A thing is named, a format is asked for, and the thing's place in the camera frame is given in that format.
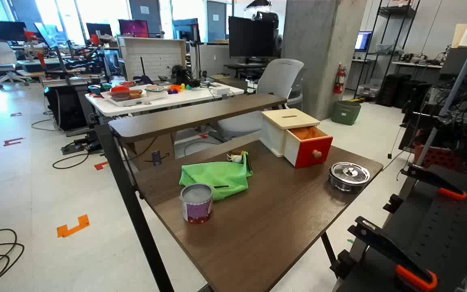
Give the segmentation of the silver pot lid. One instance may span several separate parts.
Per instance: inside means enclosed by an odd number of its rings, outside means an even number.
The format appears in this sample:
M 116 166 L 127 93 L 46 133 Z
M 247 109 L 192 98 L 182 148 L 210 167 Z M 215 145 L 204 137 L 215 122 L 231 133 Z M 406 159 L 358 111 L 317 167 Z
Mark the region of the silver pot lid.
M 371 179 L 369 171 L 354 163 L 335 163 L 328 172 L 333 179 L 348 185 L 362 185 Z

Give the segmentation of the small silver metal pot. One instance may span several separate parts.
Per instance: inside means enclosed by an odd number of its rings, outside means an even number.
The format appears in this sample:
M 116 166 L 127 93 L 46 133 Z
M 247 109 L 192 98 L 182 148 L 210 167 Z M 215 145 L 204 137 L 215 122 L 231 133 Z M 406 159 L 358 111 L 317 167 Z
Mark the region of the small silver metal pot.
M 369 179 L 369 171 L 354 163 L 333 163 L 328 167 L 328 184 L 341 193 L 361 193 Z

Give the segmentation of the green cloth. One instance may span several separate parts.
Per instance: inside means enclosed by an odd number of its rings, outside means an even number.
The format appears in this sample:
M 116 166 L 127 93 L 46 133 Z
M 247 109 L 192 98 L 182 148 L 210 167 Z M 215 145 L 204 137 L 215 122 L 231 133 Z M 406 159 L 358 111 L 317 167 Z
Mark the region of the green cloth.
M 221 201 L 249 189 L 247 179 L 252 176 L 247 166 L 247 153 L 241 151 L 234 161 L 212 161 L 186 164 L 181 167 L 178 184 L 207 185 L 212 190 L 212 200 Z

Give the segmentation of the wooden box with red drawer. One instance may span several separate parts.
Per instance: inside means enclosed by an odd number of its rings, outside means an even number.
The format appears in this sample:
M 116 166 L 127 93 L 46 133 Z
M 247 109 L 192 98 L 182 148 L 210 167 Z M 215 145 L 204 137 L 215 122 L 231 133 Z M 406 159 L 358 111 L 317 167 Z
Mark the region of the wooden box with red drawer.
M 298 109 L 264 111 L 259 141 L 294 169 L 327 161 L 332 137 L 317 128 L 319 122 Z

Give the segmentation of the purple labelled tin can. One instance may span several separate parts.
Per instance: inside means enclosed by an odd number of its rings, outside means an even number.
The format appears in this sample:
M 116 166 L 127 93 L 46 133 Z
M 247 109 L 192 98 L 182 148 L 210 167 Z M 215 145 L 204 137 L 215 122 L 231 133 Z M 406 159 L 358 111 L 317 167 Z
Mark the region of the purple labelled tin can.
M 187 185 L 179 192 L 182 219 L 187 224 L 205 223 L 212 214 L 212 192 L 207 185 Z

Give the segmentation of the grey office chair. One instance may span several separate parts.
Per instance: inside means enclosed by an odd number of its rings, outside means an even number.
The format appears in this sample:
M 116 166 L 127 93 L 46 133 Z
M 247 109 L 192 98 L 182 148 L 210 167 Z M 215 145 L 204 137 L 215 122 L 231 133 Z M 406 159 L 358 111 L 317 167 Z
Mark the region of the grey office chair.
M 257 94 L 272 94 L 286 99 L 291 86 L 301 72 L 302 64 L 294 59 L 275 59 L 267 64 L 257 80 Z M 242 137 L 257 132 L 262 124 L 259 111 L 229 117 L 217 122 L 217 132 L 223 140 Z

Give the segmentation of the black computer monitor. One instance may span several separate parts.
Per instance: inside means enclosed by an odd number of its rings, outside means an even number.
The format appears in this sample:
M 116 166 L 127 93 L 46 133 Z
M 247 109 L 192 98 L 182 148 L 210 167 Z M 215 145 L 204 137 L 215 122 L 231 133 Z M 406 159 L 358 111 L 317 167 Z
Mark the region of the black computer monitor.
M 228 18 L 228 51 L 231 57 L 270 57 L 275 54 L 277 33 L 268 21 Z

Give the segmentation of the green storage bin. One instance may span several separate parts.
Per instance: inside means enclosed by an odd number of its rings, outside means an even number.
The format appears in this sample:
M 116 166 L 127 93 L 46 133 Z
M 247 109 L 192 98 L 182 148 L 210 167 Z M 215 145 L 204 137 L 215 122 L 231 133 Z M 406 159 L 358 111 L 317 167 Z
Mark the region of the green storage bin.
M 358 103 L 338 101 L 332 107 L 330 120 L 341 125 L 353 125 L 361 106 Z

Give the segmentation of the red fire extinguisher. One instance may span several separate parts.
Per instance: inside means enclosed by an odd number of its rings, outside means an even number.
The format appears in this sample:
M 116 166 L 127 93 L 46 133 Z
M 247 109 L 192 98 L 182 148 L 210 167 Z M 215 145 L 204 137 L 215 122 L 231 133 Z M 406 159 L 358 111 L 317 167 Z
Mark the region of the red fire extinguisher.
M 343 93 L 345 77 L 346 77 L 345 67 L 338 64 L 335 80 L 333 80 L 332 94 L 341 94 Z

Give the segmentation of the black metal table leg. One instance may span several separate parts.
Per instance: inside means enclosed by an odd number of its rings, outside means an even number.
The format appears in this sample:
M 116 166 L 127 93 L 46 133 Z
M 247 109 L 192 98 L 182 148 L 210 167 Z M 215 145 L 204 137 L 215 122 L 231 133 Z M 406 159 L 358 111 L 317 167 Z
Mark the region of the black metal table leg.
M 113 174 L 121 201 L 132 224 L 134 234 L 139 240 L 148 270 L 153 276 L 155 286 L 158 292 L 173 292 L 168 273 L 163 266 L 161 257 L 157 250 L 155 240 L 140 210 L 135 195 L 137 189 L 132 182 L 129 171 L 126 169 L 126 163 L 119 153 L 116 138 L 106 125 L 97 125 L 95 135 L 103 150 L 103 156 L 106 158 L 109 171 Z

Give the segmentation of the white work table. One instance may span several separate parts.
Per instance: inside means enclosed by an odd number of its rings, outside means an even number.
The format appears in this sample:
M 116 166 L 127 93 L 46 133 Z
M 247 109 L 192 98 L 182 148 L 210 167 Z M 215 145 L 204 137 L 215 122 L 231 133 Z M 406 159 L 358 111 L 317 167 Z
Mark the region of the white work table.
M 140 86 L 142 94 L 131 101 L 113 101 L 109 93 L 101 93 L 100 96 L 87 94 L 87 103 L 101 117 L 111 119 L 119 116 L 144 114 L 153 111 L 165 111 L 178 106 L 191 106 L 199 103 L 208 103 L 221 98 L 239 96 L 241 90 L 213 83 L 212 86 L 199 86 L 192 90 L 182 90 L 174 94 L 166 91 L 150 93 L 145 86 Z

